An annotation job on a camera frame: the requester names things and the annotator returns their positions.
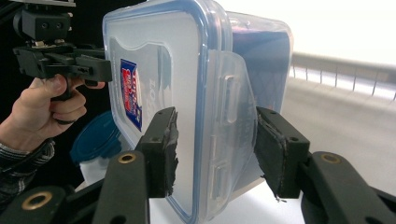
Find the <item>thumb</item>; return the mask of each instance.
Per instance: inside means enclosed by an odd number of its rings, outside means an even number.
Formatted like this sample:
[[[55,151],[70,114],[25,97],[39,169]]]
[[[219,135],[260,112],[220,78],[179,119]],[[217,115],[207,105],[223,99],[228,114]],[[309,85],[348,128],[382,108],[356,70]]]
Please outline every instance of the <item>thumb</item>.
[[[50,98],[62,95],[66,88],[66,79],[61,75],[55,75],[53,78],[46,79],[43,85],[23,91],[21,100],[25,105],[42,106]]]

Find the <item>label sticker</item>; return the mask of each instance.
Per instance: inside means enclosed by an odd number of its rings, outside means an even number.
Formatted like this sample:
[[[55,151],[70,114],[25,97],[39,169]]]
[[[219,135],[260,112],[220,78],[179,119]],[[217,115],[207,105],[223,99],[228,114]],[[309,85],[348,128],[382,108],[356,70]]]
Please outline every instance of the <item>label sticker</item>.
[[[126,116],[142,132],[142,106],[136,63],[121,59],[121,92]]]

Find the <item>blue object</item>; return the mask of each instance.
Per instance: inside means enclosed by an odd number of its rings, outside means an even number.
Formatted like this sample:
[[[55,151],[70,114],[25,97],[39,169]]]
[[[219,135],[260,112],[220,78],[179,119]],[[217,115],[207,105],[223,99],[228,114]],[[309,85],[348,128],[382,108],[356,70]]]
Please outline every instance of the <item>blue object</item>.
[[[111,158],[121,151],[120,131],[111,111],[93,119],[76,138],[70,156],[75,164],[97,157]]]

